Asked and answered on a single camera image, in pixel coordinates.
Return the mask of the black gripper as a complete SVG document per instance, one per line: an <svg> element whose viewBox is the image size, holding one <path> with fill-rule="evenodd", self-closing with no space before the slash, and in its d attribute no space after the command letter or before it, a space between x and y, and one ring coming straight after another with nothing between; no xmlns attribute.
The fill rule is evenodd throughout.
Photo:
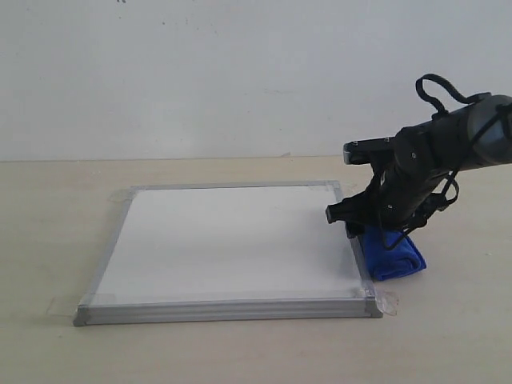
<svg viewBox="0 0 512 384"><path fill-rule="evenodd" d="M326 220L329 224L348 222L350 234L362 234L367 226L378 227L379 223L386 230L401 229L429 194L428 179L413 178L394 163L362 195L328 205Z"/></svg>

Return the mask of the dark grey Piper robot arm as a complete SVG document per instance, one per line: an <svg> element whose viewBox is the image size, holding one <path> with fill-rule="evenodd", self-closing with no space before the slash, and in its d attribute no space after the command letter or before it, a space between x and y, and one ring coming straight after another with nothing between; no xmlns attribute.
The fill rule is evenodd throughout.
<svg viewBox="0 0 512 384"><path fill-rule="evenodd" d="M453 203L436 192L442 181L511 162L511 98L487 95L391 138L348 142L343 157L348 165L370 165L374 175L364 191L326 208L329 223L343 221L355 231L423 227Z"/></svg>

